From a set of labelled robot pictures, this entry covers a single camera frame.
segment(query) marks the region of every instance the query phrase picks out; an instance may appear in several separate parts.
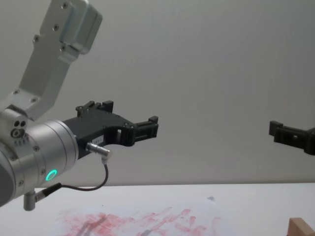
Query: gray wall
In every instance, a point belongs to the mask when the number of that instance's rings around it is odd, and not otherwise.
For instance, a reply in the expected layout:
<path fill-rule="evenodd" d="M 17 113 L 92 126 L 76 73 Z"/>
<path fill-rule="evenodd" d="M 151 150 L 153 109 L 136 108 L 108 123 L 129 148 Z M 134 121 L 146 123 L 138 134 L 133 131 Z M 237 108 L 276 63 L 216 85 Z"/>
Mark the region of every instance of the gray wall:
<path fill-rule="evenodd" d="M 112 146 L 109 184 L 315 180 L 315 157 L 272 142 L 269 121 L 315 122 L 314 0 L 93 0 L 104 21 L 40 120 L 115 102 L 158 138 Z M 19 83 L 49 1 L 0 3 L 0 95 Z M 98 184 L 97 156 L 57 179 Z"/>

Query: wooden block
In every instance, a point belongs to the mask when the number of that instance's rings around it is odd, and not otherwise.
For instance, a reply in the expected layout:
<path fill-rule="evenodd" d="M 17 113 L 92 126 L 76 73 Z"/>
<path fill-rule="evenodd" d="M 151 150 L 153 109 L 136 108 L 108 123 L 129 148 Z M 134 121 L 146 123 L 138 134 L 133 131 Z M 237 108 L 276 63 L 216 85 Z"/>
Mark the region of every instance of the wooden block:
<path fill-rule="evenodd" d="M 302 218 L 290 218 L 287 236 L 315 236 L 315 231 Z"/>

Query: white table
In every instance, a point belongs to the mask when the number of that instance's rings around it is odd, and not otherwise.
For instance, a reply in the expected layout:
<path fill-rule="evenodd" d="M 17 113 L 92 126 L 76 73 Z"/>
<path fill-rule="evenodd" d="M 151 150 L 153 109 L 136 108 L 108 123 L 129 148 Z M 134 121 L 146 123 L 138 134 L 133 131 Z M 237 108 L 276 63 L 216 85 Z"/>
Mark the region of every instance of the white table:
<path fill-rule="evenodd" d="M 0 208 L 0 236 L 48 236 L 56 215 L 68 208 L 198 200 L 210 196 L 239 236 L 284 236 L 291 217 L 302 217 L 315 227 L 315 183 L 123 186 L 104 187 L 95 192 L 61 189 L 39 202 L 32 212 L 23 210 L 22 197 L 15 199 Z"/>

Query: silver connector plug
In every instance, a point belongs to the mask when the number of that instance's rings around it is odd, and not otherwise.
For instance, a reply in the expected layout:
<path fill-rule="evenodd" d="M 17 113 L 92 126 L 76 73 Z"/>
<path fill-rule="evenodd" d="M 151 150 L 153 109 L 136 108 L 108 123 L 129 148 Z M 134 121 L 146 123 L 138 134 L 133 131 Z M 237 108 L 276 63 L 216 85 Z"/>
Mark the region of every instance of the silver connector plug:
<path fill-rule="evenodd" d="M 87 143 L 86 151 L 94 152 L 101 155 L 103 165 L 107 164 L 108 159 L 112 156 L 113 152 L 106 148 L 103 148 L 99 145 L 93 143 Z"/>

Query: black cable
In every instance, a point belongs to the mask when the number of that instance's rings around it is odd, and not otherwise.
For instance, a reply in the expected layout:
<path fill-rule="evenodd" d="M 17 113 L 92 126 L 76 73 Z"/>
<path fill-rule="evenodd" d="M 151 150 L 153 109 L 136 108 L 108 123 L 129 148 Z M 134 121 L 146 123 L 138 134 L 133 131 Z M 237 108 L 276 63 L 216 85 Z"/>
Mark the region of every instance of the black cable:
<path fill-rule="evenodd" d="M 71 186 L 71 185 L 62 184 L 61 188 L 70 188 L 70 189 L 74 189 L 74 190 L 78 190 L 78 191 L 94 191 L 94 190 L 98 190 L 101 187 L 103 187 L 106 184 L 107 180 L 108 180 L 108 167 L 107 167 L 107 165 L 104 165 L 104 167 L 105 167 L 105 179 L 104 179 L 103 183 L 101 183 L 97 187 L 94 187 L 94 188 L 79 188 L 79 187 L 74 187 L 74 186 Z"/>

